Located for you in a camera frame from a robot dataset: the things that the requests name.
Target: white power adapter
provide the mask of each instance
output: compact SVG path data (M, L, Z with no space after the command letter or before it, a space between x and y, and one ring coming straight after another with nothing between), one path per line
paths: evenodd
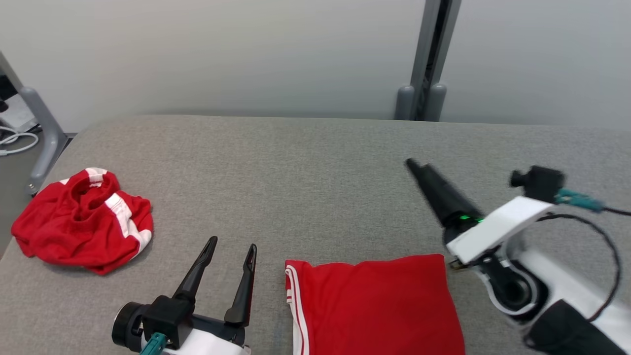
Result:
M22 96L13 95L4 102L9 105L9 109L0 112L0 122L3 126L24 133L37 125L35 115L28 108Z

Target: white stripe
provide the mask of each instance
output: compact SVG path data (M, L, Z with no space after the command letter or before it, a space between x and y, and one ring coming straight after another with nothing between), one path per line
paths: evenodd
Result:
M91 183L99 183L103 181L103 174L107 173L107 170L99 167L87 167L85 171L88 173Z
M302 333L300 334L299 339L301 339L301 342L304 342L302 355L309 355L309 331L307 329L307 322L305 321L305 313L302 311L302 298L300 297L300 283L298 282L298 272L293 266L287 265L285 273L289 276L289 281L293 293L293 303L291 305L295 305L295 313L294 307L292 307L292 316L294 320L298 320L298 332ZM297 350L294 349L294 354L300 354L300 348L301 347L299 347Z
M131 219L131 210L129 209L129 206L127 206L125 200L123 200L117 193L113 193L112 196L105 201L105 204L116 215L123 237L127 238L132 236L138 240L140 246L138 247L138 253L136 253L136 255L140 254L140 252L151 240L151 231L149 229L138 231L136 223L134 223Z

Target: black cable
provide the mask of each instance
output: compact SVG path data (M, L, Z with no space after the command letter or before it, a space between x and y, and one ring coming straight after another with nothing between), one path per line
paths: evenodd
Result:
M614 214L619 214L619 215L628 215L631 216L631 212L629 211L624 211L624 210L619 210L617 208L611 208L611 207L605 207L603 208L603 211L607 211L607 212L611 212Z
M577 215L570 215L570 214L553 214L553 215L544 216L538 219L537 221L557 219L557 218L574 219L574 220L578 220L579 222L589 225L592 229L594 229L598 234L600 234L603 237L605 243L607 243L607 246L609 246L609 248L611 249L611 253L613 254L613 261L615 263L615 268L616 268L613 287L611 288L611 291L609 292L609 296L607 296L607 300L605 300L603 305L600 306L600 308L598 308L598 310L594 313L594 315L592 315L591 317L587 319L587 321L591 323L595 321L600 316L600 314L602 314L604 309L607 308L607 306L611 304L611 302L613 301L613 298L616 296L616 292L618 292L618 287L620 286L620 279L622 278L622 262L620 261L620 255L618 254L618 248L616 248L616 246L613 244L613 240L611 240L611 237L609 236L609 234L607 234L607 232L605 232L602 228L597 226L594 222L591 222L583 217L579 217Z
M618 287L620 285L620 279L622 278L622 262L620 261L620 255L618 254L618 248L616 248L616 246L613 244L613 240L611 239L611 237L609 236L609 234L607 234L607 232L605 232L602 228L600 228L599 226L597 226L594 222L591 222L583 217L579 217L577 215L570 215L570 214L548 214L544 217L541 217L537 220L537 222L542 221L542 220L550 220L550 219L557 219L557 218L567 218L567 219L574 219L574 220L578 220L579 222L585 223L587 225L589 225L590 227L592 227L592 229L594 229L598 234L600 234L605 243L607 243L607 246L609 246L609 248L611 249L611 252L613 253L613 261L615 262L615 267L616 267L616 272L615 272L615 280L613 283L613 287L611 288L611 291L609 292L609 296L607 297L607 299L605 300L605 302L600 306L600 308L598 308L598 310L596 310L596 312L587 319L588 322L593 322L596 319L598 319L598 317L600 316L600 314L602 314L602 312L604 311L605 308L607 308L607 306L609 306L611 304L611 302L613 301L613 298L616 295L616 292L618 292ZM558 342L555 342L553 344L546 344L544 346L537 346L532 344L531 340L529 339L528 335L525 335L522 338L522 341L524 343L524 345L526 345L526 347L532 349L532 350L536 350L536 351L552 351L555 349L558 349L561 346L564 346L565 344L568 344L569 342L573 341L574 339L576 339L576 337L581 333L583 329L582 328L578 328L575 332L572 332L572 334L570 334L567 338L565 338L564 340L560 340Z

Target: folded red garment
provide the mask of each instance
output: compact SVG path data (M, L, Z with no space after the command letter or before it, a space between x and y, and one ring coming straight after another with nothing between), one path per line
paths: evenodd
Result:
M294 355L464 355L442 255L285 262Z
M151 240L148 200L121 191L116 176L91 167L46 186L13 223L24 255L105 275Z

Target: white wall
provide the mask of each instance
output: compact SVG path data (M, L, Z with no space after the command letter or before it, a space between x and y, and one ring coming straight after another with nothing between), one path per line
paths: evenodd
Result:
M0 51L64 131L142 113L392 118L424 0L4 0Z
M631 130L631 1L463 0L441 121Z

